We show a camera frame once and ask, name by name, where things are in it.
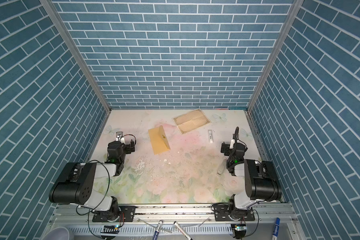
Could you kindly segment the beige letter paper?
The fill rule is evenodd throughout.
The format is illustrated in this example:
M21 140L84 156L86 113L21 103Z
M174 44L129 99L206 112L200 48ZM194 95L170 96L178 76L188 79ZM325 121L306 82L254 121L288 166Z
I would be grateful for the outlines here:
M201 109L192 110L186 114L172 118L179 132L184 135L211 123Z

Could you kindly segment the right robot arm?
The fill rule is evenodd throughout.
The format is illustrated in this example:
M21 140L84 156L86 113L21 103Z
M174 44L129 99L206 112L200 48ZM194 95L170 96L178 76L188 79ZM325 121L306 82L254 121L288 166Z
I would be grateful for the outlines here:
M244 179L245 190L233 194L228 202L228 216L234 221L253 221L252 207L262 202L279 201L282 187L274 164L245 159L248 147L242 143L222 143L221 153L228 157L225 169L233 177Z

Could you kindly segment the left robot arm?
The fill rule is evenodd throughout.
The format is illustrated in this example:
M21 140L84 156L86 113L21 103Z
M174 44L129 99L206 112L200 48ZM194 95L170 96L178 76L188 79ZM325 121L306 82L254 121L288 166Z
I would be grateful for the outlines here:
M88 209L94 223L132 222L135 206L120 206L116 197L99 193L93 189L94 180L107 178L106 191L110 180L119 176L124 168L125 157L135 151L136 140L124 142L118 137L107 147L106 161L91 160L86 164L70 162L65 165L49 193L49 201L57 204L74 204Z

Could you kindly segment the yellow envelope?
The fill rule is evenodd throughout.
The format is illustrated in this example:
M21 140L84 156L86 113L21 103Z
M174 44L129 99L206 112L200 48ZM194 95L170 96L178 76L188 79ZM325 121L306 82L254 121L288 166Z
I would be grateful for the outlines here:
M167 152L170 150L170 145L166 137L163 126L148 130L150 142L153 153L155 155Z

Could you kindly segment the white glue stick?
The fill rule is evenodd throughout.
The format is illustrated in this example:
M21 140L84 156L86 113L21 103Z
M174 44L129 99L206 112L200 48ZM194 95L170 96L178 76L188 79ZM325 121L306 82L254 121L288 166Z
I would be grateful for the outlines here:
M212 130L208 130L208 137L209 137L209 143L212 144L214 142Z

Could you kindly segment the blue marker pen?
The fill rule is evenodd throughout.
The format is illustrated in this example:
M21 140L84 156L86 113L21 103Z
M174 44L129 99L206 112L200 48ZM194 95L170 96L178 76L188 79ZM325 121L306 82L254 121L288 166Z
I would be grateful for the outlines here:
M152 240L157 240L158 239L158 236L159 236L159 233L161 231L162 225L163 225L163 221L159 221L158 224L157 224L157 227L155 229L155 232L153 234Z

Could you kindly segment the black white marker pen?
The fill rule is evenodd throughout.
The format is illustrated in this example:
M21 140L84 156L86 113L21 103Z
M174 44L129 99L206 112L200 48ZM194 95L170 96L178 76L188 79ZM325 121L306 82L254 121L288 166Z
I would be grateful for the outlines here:
M192 237L178 224L178 222L174 222L173 224L187 238L187 240L193 240Z

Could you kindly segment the blue marker right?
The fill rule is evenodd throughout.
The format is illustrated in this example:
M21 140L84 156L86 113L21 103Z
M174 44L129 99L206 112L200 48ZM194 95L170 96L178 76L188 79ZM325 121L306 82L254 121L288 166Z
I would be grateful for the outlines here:
M280 230L280 218L276 218L271 240L277 240Z

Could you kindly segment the white bowl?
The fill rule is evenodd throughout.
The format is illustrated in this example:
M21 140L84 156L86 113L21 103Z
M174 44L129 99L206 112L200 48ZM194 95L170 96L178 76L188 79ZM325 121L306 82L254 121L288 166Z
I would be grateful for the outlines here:
M72 240L72 237L70 230L65 227L58 227L47 233L42 240Z

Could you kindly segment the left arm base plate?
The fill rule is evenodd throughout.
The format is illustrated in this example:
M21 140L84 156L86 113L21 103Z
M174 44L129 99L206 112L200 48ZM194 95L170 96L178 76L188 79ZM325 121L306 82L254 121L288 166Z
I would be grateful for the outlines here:
M133 222L136 206L118 206L114 212L112 209L106 212L95 211L92 221L94 223L124 223Z

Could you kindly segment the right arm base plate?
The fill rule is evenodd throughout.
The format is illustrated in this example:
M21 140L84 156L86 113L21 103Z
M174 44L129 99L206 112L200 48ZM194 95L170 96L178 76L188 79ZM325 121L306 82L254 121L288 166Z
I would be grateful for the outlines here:
M226 204L213 204L211 205L211 210L213 211L215 216L215 221L217 222L227 222L227 221L251 222L255 220L253 211L239 210L236 208L233 208L231 210L230 207Z

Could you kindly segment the aluminium rail frame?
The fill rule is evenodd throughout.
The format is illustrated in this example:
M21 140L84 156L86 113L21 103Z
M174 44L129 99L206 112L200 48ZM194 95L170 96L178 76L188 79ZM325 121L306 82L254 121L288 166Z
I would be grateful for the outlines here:
M304 233L290 204L261 203L252 207L255 220L217 222L212 204L140 204L133 222L94 223L93 215L80 216L73 206L59 206L42 238L52 229L65 227L73 240L150 240L159 221L159 239L187 240L174 226L178 224L193 240L270 240L276 218L280 218L280 240L302 240Z

